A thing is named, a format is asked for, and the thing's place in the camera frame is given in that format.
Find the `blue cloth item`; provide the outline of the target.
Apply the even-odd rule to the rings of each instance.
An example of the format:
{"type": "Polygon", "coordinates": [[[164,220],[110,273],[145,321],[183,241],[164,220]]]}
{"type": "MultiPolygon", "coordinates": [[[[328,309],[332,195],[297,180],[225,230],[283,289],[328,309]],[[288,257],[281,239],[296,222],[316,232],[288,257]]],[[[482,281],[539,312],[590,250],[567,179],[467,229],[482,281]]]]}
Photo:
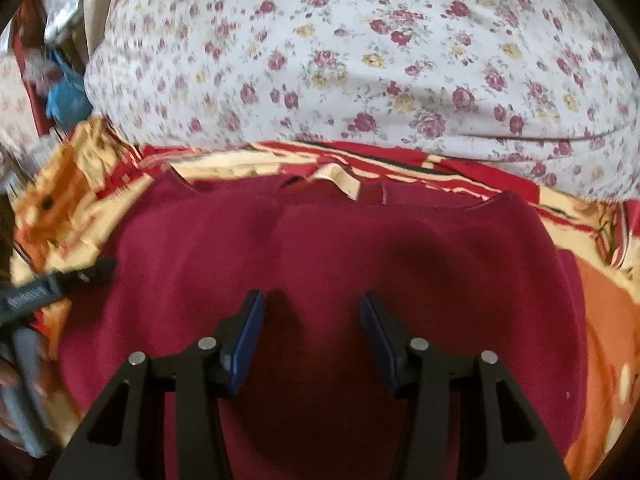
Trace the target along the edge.
{"type": "Polygon", "coordinates": [[[46,116],[65,132],[72,132],[93,110],[86,95],[84,77],[66,62],[60,50],[49,50],[47,59],[56,65],[62,76],[47,93],[46,116]]]}

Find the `white floral duvet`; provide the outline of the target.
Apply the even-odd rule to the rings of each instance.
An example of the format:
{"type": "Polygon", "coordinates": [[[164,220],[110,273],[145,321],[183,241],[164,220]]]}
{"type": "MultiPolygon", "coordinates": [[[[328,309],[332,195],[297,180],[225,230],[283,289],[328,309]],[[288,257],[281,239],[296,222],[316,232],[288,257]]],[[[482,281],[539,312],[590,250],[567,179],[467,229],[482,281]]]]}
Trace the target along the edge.
{"type": "Polygon", "coordinates": [[[136,143],[349,141],[639,194],[639,76],[593,0],[119,0],[85,85],[136,143]]]}

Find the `orange red patterned bedsheet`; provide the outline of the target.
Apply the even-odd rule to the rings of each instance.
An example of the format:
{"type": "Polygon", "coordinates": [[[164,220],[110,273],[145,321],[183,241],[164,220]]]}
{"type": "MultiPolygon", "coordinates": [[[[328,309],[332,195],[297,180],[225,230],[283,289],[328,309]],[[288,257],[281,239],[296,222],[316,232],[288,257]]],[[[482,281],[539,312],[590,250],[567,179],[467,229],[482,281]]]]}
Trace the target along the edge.
{"type": "Polygon", "coordinates": [[[405,148],[333,142],[253,143],[226,152],[133,146],[102,118],[79,124],[17,195],[15,281],[96,260],[117,222],[168,170],[192,182],[299,177],[352,200],[379,188],[484,202],[511,191],[577,259],[586,295],[587,408],[567,467],[577,479],[637,477],[624,465],[639,433],[639,205],[584,200],[479,162],[405,148]]]}

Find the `dark red garment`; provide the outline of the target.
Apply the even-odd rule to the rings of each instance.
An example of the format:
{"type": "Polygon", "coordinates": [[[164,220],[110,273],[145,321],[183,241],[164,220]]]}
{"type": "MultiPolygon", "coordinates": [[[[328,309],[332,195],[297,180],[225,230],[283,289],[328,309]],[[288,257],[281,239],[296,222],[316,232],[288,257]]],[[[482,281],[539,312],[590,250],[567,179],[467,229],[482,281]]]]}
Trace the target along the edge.
{"type": "Polygon", "coordinates": [[[585,411],[586,336],[574,257],[520,196],[490,200],[373,183],[355,202],[285,176],[188,183],[168,172],[105,243],[111,283],[75,297],[58,356],[93,404],[130,353],[166,356],[267,300],[247,380],[221,404],[239,479],[384,479],[404,404],[375,364],[358,302],[376,292],[413,335],[492,350],[566,453],[585,411]]]}

